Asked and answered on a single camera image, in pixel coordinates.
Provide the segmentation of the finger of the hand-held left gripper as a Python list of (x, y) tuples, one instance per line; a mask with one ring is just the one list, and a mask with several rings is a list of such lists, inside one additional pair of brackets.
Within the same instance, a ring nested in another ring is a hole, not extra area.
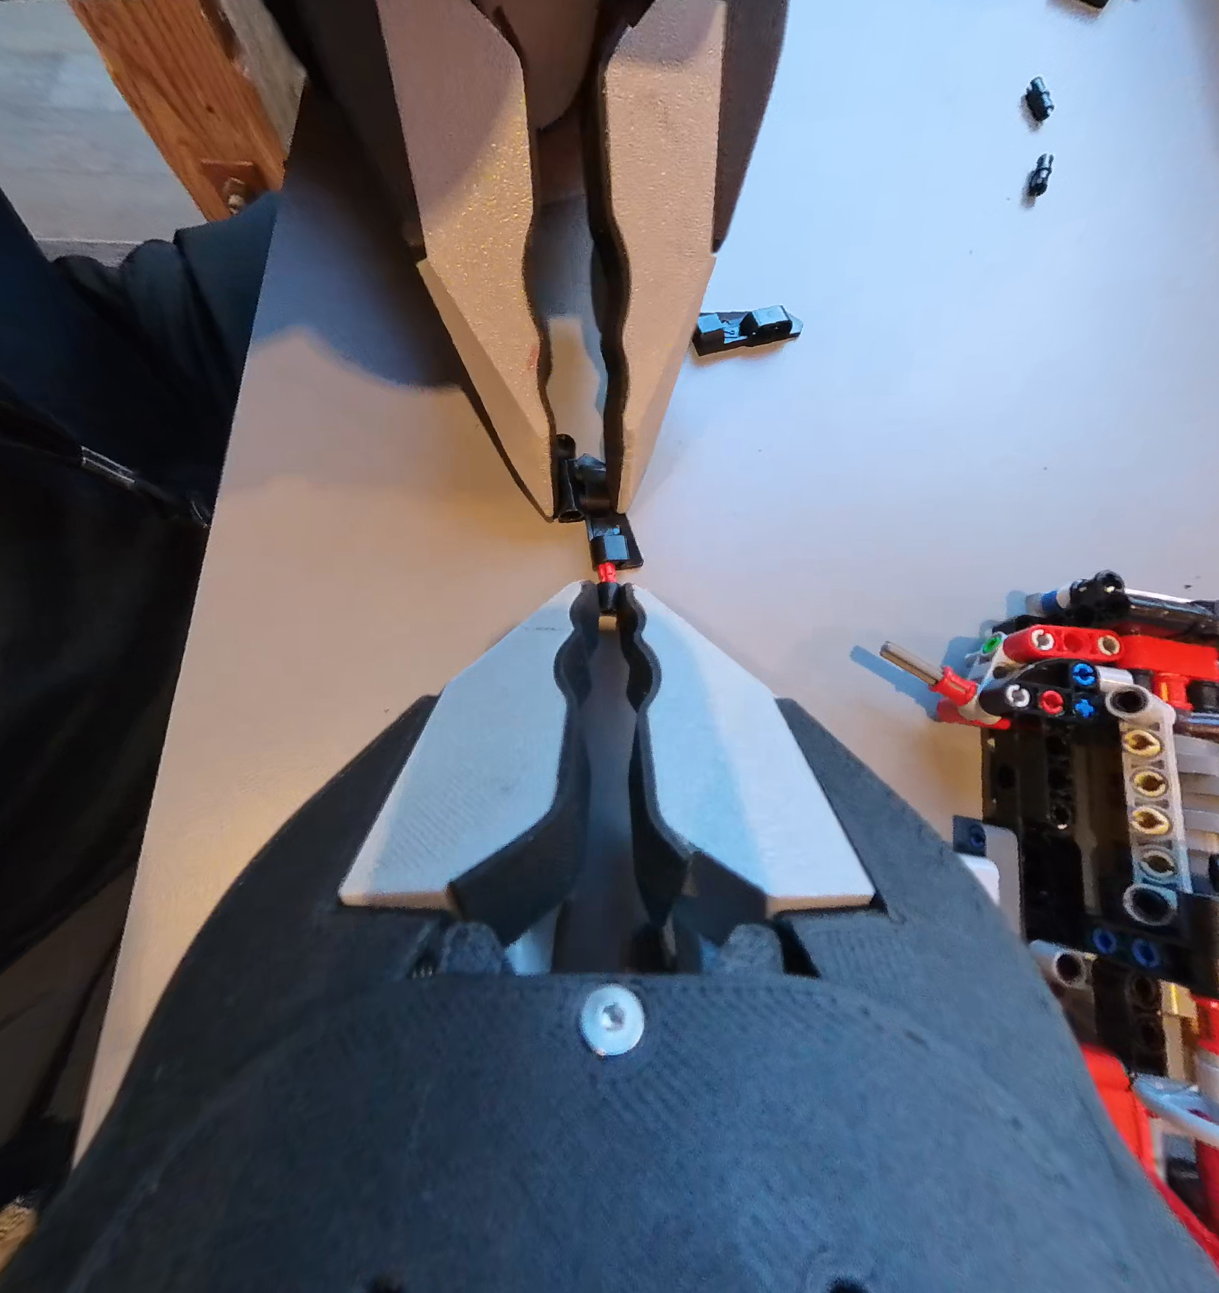
[(631, 509), (715, 267), (724, 3), (603, 3), (587, 68), (607, 489)]
[(572, 3), (377, 3), (417, 209), (420, 276), (514, 478), (557, 516), (548, 338), (526, 254), (533, 132), (575, 99)]

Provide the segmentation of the person's dark clothing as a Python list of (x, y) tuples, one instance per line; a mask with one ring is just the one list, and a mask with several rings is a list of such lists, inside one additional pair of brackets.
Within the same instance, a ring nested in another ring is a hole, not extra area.
[(110, 267), (0, 186), (0, 1229), (77, 1147), (272, 223)]

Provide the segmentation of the grey desk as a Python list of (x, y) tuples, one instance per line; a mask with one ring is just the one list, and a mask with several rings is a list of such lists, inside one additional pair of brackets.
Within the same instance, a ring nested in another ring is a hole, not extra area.
[[(1219, 595), (1219, 3), (793, 3), (706, 302), (806, 329), (684, 360), (643, 583), (944, 830), (978, 806), (974, 735), (882, 640), (938, 659), (1102, 569)], [(585, 563), (307, 95), (78, 1156), (251, 857)]]

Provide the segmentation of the black angled brick piece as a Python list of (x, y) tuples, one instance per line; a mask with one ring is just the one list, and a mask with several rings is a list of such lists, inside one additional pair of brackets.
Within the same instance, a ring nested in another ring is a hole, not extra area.
[(728, 349), (789, 342), (802, 336), (802, 327), (802, 319), (781, 306), (750, 312), (703, 312), (691, 345), (698, 358), (711, 358)]

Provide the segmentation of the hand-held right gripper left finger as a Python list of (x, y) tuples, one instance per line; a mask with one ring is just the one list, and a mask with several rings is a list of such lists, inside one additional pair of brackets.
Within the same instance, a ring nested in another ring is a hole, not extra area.
[(553, 967), (582, 865), (582, 705), (598, 595), (570, 583), (435, 697), (339, 887), (349, 908), (486, 926), (515, 972)]

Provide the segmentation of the black brick assembly red pin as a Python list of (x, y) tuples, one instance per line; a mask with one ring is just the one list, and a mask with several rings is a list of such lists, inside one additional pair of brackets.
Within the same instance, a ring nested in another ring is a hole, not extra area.
[(605, 461), (575, 450), (570, 435), (555, 437), (555, 520), (582, 523), (598, 583), (617, 583), (619, 570), (643, 567), (643, 554), (629, 516), (615, 509)]

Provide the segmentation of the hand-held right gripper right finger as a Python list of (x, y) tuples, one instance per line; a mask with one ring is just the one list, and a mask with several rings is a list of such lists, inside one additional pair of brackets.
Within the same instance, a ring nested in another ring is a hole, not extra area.
[(661, 599), (619, 595), (635, 879), (654, 926), (864, 910), (875, 887), (777, 697)]

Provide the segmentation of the wooden table leg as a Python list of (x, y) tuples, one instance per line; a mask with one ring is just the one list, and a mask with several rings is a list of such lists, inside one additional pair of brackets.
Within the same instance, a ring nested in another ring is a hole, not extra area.
[(305, 73), (265, 3), (71, 3), (206, 219), (282, 184)]

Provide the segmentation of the toy brick vehicle model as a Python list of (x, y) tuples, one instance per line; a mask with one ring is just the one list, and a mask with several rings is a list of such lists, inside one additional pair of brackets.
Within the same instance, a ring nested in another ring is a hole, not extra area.
[(979, 735), (956, 849), (995, 864), (1109, 1117), (1219, 1272), (1219, 599), (1102, 570), (962, 666), (879, 656)]

